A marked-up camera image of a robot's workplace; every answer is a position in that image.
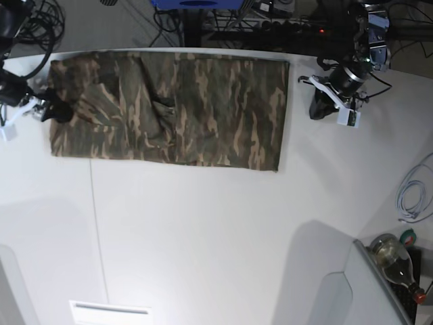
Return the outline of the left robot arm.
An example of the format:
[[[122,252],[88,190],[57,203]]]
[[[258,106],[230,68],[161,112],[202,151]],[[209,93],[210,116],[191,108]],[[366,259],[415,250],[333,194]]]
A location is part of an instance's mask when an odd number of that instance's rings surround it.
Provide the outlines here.
[[[319,56],[317,64],[330,74],[301,76],[298,82],[315,88],[310,119],[318,121],[336,114],[339,125],[357,128],[363,104],[392,89],[390,83],[374,75],[385,71],[390,61],[386,44],[390,20],[382,1],[357,1],[347,14],[347,52]]]

